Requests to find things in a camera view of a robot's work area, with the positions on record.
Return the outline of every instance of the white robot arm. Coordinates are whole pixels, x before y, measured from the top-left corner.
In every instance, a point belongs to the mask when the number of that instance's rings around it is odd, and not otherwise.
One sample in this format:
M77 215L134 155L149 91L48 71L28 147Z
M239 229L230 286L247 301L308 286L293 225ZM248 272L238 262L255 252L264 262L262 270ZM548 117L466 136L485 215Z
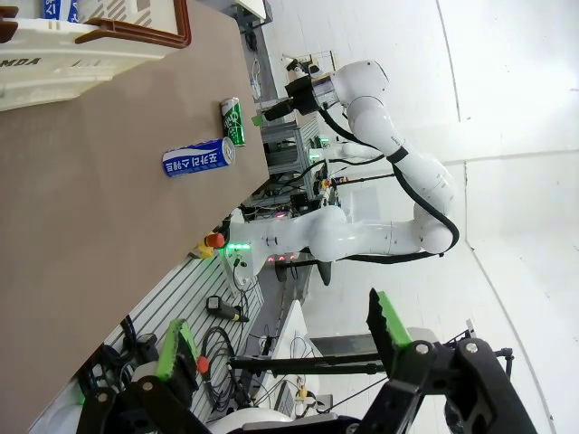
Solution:
M289 99L264 116L272 120L293 109L308 114L336 103L343 105L353 138L384 154L403 177L399 181L431 212L415 203L414 218L408 222L348 222L340 208L328 206L289 220L232 223L230 242L249 246L226 252L241 284L255 276L273 254L309 248L318 260L331 262L358 254L407 255L420 250L438 254L456 242L458 232L432 215L439 213L445 219L454 199L454 182L440 162L418 153L396 131L384 103L387 86L388 78L378 63L356 62L322 77L293 81L286 88Z
M332 143L328 147L309 150L309 159L312 161L323 160L325 158L362 158L370 160L380 156L382 153L372 147L362 146L354 142Z

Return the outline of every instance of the white wall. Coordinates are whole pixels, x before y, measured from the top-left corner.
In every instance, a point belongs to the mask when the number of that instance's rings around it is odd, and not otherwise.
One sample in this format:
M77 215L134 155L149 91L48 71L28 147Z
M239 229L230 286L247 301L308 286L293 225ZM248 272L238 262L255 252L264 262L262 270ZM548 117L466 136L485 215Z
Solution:
M466 164L469 244L561 433L576 431L579 408L577 167L577 153Z

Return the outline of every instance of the cable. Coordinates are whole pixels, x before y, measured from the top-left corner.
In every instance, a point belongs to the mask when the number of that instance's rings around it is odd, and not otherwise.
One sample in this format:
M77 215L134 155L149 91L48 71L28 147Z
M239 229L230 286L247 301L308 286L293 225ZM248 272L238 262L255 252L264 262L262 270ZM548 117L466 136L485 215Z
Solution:
M380 161L383 158L385 158L384 154L381 154L380 156L374 157L371 160L359 161L357 163L355 163L353 161L345 160L343 158L331 158L328 161L330 163L344 163L345 165L371 165L372 163L375 163L376 161Z
M298 280L298 269L297 269L297 268L295 268L295 267L289 267L289 272L291 273L291 276L292 276L294 279Z
M323 410L323 411L319 411L320 414L324 414L324 413L329 413L332 409L335 409L335 407L337 407L340 404L343 404L346 401L351 400L352 398L355 398L356 396L358 396L360 393L364 393L365 391L367 391L368 389L373 388L374 386L376 386L377 384L381 383L381 382L385 382L386 380L388 380L388 377L384 377L382 380L378 380L377 382L374 382L372 384L370 384L369 386L365 387L364 389L362 389L360 392L356 392L353 395L348 396L347 398L345 398L344 400L337 402L336 404L332 405L331 407L328 407L327 409Z
M344 130L341 126L339 126L337 124L337 122L331 117L331 115L327 112L327 109L325 108L321 108L319 110L319 114L321 115L321 117L326 121L326 123L329 125L330 128L332 128L337 134L339 134L340 136L342 136L344 139L349 140L350 142L356 142L359 145L362 146L367 146L367 147L372 147L373 149L377 148L375 146L372 145L368 145L367 143L364 143L360 140L358 140L356 138L356 136L354 136L353 133L351 133L350 131L346 131Z
M213 345L211 345L211 347L207 348L207 345L209 344L209 340L215 334L219 335L222 339L220 340L218 338L217 342L214 342ZM221 355L221 354L219 354L219 352L217 352L212 357L211 353L215 350L215 348L222 349L223 344L225 344L224 349L226 350L226 353L224 353L223 355L233 357L235 355L235 351L233 350L231 340L230 340L229 336L227 335L227 332L222 327L215 325L215 326L210 327L205 332L205 334L203 336L202 349L201 349L201 354L204 355L209 361L209 370L207 372L207 375L209 377L209 381L205 381L205 385L206 385L206 387L207 387L207 389L208 389L208 391L209 391L209 393L214 401L213 410L217 410L217 411L227 410L227 406L229 405L229 400L233 396L233 392L234 392L234 384L233 384L233 380L231 378L232 377L231 373L229 374L229 377L230 377L229 380L230 381L229 381L227 387L224 389L221 389L220 391L217 391L217 389L219 389L225 383L225 380L227 379L228 376L226 375L220 384L213 385L211 382L211 367L214 364L214 357Z
M253 380L254 380L255 382L257 382L263 389L265 389L265 386L263 385L262 382L260 382L259 380L256 380L256 379L253 379ZM271 397L270 397L270 393L268 393L266 396L268 397L268 402L270 403L270 409L273 410L273 408L271 407Z
M308 350L308 344L306 343L305 339L304 339L303 337L301 337L301 336L297 336L296 334L294 334L293 339L292 339L291 342L289 343L289 349L290 349L290 350L289 350L289 358L290 358L290 359L295 359L295 358L297 358L297 357L294 356L293 350L295 349L295 348L294 348L295 342L296 342L298 339L301 340L301 342L304 343L304 351L303 351L303 353L301 354L300 359L303 359L303 358L304 358L304 355L305 355L306 351Z
M265 391L267 392L266 395L262 396L261 398L259 398L256 402L255 402L255 407L257 407L258 405L260 405L262 402L265 401L265 398L267 396L270 396L273 391L275 391L280 385L281 383L286 379L288 375L284 375L283 377L280 378L280 380L278 382L276 382L273 386L271 386L270 389L266 389L265 387L263 387L263 389L265 389Z
M348 179L347 181L340 181L339 183L332 181L332 186L338 187L340 185L365 183L366 181L374 181L375 179L383 179L383 178L394 178L395 176L396 176L395 174L387 174L387 175L370 176L368 178Z
M304 192L304 190L303 190L301 187L296 187L296 186L293 186L293 185L283 185L283 186L282 186L277 192L275 192L275 194L273 195L274 199L273 199L272 205L275 205L275 204L276 204L276 203L275 203L275 198L278 197L278 196L281 196L281 191L282 191L285 187L287 187L287 186L288 186L290 189L289 189L289 190L286 190L285 192L283 192L284 194L285 194L285 193L290 193L290 192L292 192L292 191L294 191L294 190L298 190L298 191L300 191L300 192ZM256 202L254 205L257 205L258 203L265 202L265 201L267 201L268 199L270 199L271 197L272 197L272 196L262 197L262 198L258 199L257 202Z
M323 165L325 164L326 161L325 160L319 160L316 163L314 163L313 165L309 166L306 168L306 170L304 170L301 174L299 174L297 177L295 178L291 178L287 183L282 184L282 187L285 187L286 185L290 185L291 183L295 183L296 181L299 181L301 178L303 178L305 175L308 174L308 172L310 170L312 170L314 167L316 167L317 165Z
M240 314L243 316L243 315L245 315L243 313L243 299L245 298L247 300L247 297L245 296L244 292L242 292L242 291L240 291L240 292L241 292L241 296L240 296L240 300L239 300L239 307L241 310ZM235 352L236 354L240 354L239 350L242 349L243 324L245 324L245 323L243 323L243 321L242 321L242 331L239 333L239 339L237 341L237 351Z
M253 212L244 213L243 217L252 217L253 215L257 214L258 212L265 210L265 211L273 211L277 212L279 208L283 205L279 206L249 206L248 208L255 208Z

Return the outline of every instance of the wire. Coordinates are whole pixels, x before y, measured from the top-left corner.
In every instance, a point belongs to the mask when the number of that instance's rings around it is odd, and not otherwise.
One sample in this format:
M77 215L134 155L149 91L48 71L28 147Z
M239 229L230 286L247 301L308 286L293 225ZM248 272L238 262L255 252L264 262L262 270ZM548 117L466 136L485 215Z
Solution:
M358 396L360 393L364 393L365 391L367 391L368 389L373 388L374 386L376 386L377 384L380 384L381 382L385 382L386 380L388 380L388 377L384 377L382 380L378 380L377 382L374 382L372 384L370 384L369 386L365 387L364 389L362 389L359 392L354 393L353 395L348 396L347 398L345 398L344 400L332 405L331 407L328 407L327 409L320 411L320 414L323 413L329 413L332 409L335 409L335 407L337 407L338 405L343 404L346 401L351 400L352 398L355 398L356 396Z
M276 212L279 208L281 208L281 206L250 206L248 208L255 208L255 210L253 212L249 212L249 213L244 213L243 217L252 217L253 215L257 214L258 212L260 212L261 210L265 210L265 211L274 211Z
M260 81L260 72L261 66L260 62L257 59L257 51L253 57L253 65L252 65L252 90L253 90L253 99L260 102L261 105L261 81Z
M299 174L297 177L295 178L291 178L287 183L282 184L281 186L286 186L286 185L290 185L291 183L295 183L296 181L299 181L301 178L303 178L305 175L308 174L308 172L310 170L312 170L314 167L318 166L318 165L324 165L326 163L325 160L319 160L316 163L314 163L313 165L309 166L306 168L306 170L304 170L301 174Z
M247 297L245 296L244 292L242 292L242 291L240 291L240 292L241 292L241 296L240 296L239 306L240 306L240 310L241 310L240 313L243 316L244 315L244 313L243 313L243 299L245 298L247 300ZM241 348L242 348L243 325L244 324L245 323L243 323L243 321L242 321L242 331L239 333L239 340L237 341L237 351L235 352L236 354L240 354L239 350L241 350Z
M275 205L275 204L276 204L276 202L275 202L276 199L275 199L275 198L277 198L278 196L281 196L281 191L282 191L285 187L287 187L287 186L288 186L290 189L289 189L289 190L286 190L285 192L283 192L284 194L285 194L285 193L290 193L290 192L292 192L292 191L294 191L294 190L298 190L298 191L300 191L300 192L304 192L304 191L305 191L305 190L303 190L301 187L296 187L296 186L293 186L293 185L283 185L283 186L282 186L277 192L275 192L275 194L273 195L274 199L273 199L272 205ZM258 199L258 201L257 201L254 205L257 205L258 203L265 202L265 201L267 201L268 199L271 199L271 197L272 197L272 196L266 196L266 197L263 197L263 198L261 198L261 199Z
M125 370L129 367L132 368L131 362L126 362L125 364L123 364L122 368L120 368L120 371L119 371L119 385L123 386L122 390L125 390L127 388L127 385L130 384L130 376L127 378L126 382L123 379L123 375L125 373Z
M321 108L319 110L319 114L326 121L326 123L329 125L330 128L332 128L337 134L339 134L340 136L342 136L346 140L349 140L350 142L356 142L362 146L372 147L373 149L376 149L376 147L374 147L372 145L368 145L367 143L364 143L361 140L358 140L356 138L356 136L354 136L354 134L352 134L350 131L346 131L341 126L339 126L337 124L337 122L327 112L327 109Z
M289 272L291 273L291 276L294 279L298 280L298 269L296 267L289 267Z
M259 399L255 402L255 404L254 404L255 407L257 407L257 406L260 405L262 402L264 402L264 401L265 401L265 398L266 398L267 396L270 396L270 395L273 393L273 391L275 391L275 390L283 383L283 381L286 379L287 376L288 376L288 375L284 375L283 377L281 377L281 379L280 379L278 382L276 382L273 386L271 386L270 389L266 389L265 387L263 387L263 389L265 389L265 391L266 391L267 393L266 393L266 395L262 396L261 398L259 398Z
M263 383L262 383L262 382L260 382L260 381L257 380L257 379L253 379L253 380L254 380L255 382L257 382L261 387L263 387L263 389L265 389L265 386L263 386ZM273 410L273 408L271 407L271 397L270 397L270 394L268 393L266 396L268 397L268 402L270 403L270 409Z
M289 350L289 358L290 358L290 359L295 359L295 358L297 358L297 357L295 357L295 355L294 355L294 353L293 353L293 350L295 349L295 347L294 347L295 342L296 342L298 339L301 340L301 342L304 343L304 351L303 351L300 359L303 359L303 358L304 358L304 354L305 354L306 351L308 350L308 344L306 343L305 339L304 339L303 337L301 337L301 336L297 336L297 332L294 332L293 339L292 339L291 342L289 343L289 349L290 349L290 350Z
M213 337L213 335L219 335L222 339L217 338L217 341L214 342L209 348L207 345L209 341ZM234 384L231 373L229 375L225 375L223 381L219 384L213 385L211 382L211 368L214 365L215 357L219 355L226 355L228 357L233 357L235 355L235 351L233 350L233 346L227 332L218 325L210 327L203 336L203 343L202 343L202 351L201 354L207 357L209 360L209 382L205 382L205 385L210 393L210 396L213 398L214 401L214 408L213 410L217 411L225 411L229 405L229 400L233 396L234 392ZM227 387L222 388L225 381L229 378L229 383Z
M375 158L372 158L371 160L364 160L364 161L359 161L359 162L348 161L348 160L345 160L344 158L331 158L328 161L330 163L344 163L345 165L371 165L372 163L375 163L376 161L380 161L383 158L385 158L384 154L377 156Z

